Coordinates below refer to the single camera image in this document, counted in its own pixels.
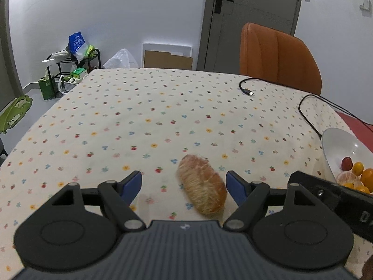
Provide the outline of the person's right hand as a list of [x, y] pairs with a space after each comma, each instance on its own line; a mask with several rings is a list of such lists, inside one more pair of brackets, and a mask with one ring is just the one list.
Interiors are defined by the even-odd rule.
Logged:
[[371, 256], [363, 265], [360, 280], [373, 280], [373, 256]]

